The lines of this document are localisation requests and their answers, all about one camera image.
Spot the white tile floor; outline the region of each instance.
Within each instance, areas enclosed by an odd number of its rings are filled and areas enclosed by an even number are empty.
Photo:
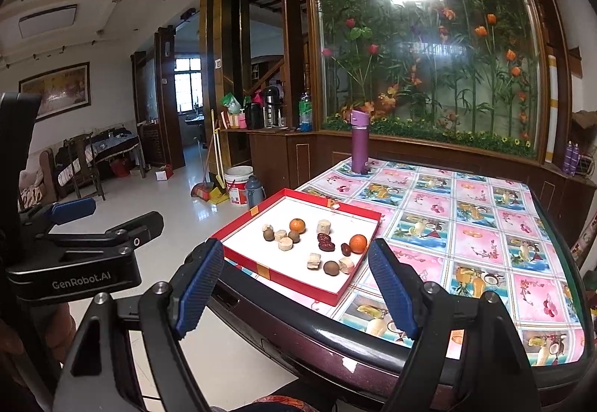
[[[143,282],[116,296],[140,294],[156,281],[168,281],[184,257],[214,231],[240,215],[244,208],[224,202],[217,207],[190,197],[190,189],[202,181],[196,147],[185,151],[186,167],[168,181],[157,181],[153,171],[142,179],[130,177],[104,184],[106,201],[96,198],[94,215],[71,222],[54,231],[103,233],[119,223],[151,210],[163,215],[162,235],[137,252]],[[71,313],[80,322],[89,300],[71,304]],[[131,333],[137,374],[144,395],[157,396],[140,333]],[[248,404],[292,381],[293,375],[256,351],[211,311],[205,310],[199,326],[181,342],[187,362],[210,405],[231,410]],[[159,402],[147,400],[150,411],[163,410]]]

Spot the framed painting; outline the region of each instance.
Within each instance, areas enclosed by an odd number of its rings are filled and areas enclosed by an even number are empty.
[[[89,106],[89,62],[58,68],[21,80],[19,92],[41,95],[37,121]]]

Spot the blue gripper pad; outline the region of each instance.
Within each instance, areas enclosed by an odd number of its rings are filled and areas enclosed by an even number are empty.
[[[368,260],[394,324],[410,339],[417,339],[425,317],[423,281],[411,266],[400,263],[384,239],[371,243]]]
[[[193,250],[170,284],[170,324],[179,339],[194,330],[224,266],[222,242],[208,239]]]
[[[93,215],[95,211],[96,201],[93,198],[82,198],[68,203],[56,203],[50,212],[50,222],[54,225],[62,225],[84,216]]]

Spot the wooden chair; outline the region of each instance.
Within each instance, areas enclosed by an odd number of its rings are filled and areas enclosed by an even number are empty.
[[[100,174],[97,170],[96,153],[93,150],[91,136],[93,136],[93,133],[89,132],[87,134],[80,134],[71,139],[65,139],[65,148],[68,151],[70,164],[73,165],[73,170],[75,168],[75,161],[78,160],[81,166],[80,171],[73,175],[73,185],[75,187],[77,198],[81,198],[81,190],[79,187],[92,182],[96,187],[96,191],[88,196],[94,196],[97,194],[105,201],[106,197],[104,195],[104,189],[101,186]],[[91,148],[93,154],[89,165],[85,159],[85,148],[88,146]]]

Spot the white bucket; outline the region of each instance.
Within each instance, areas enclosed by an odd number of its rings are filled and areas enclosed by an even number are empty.
[[[245,186],[249,176],[253,174],[252,166],[234,166],[226,169],[224,180],[226,182],[226,191],[233,205],[247,204],[247,191]]]

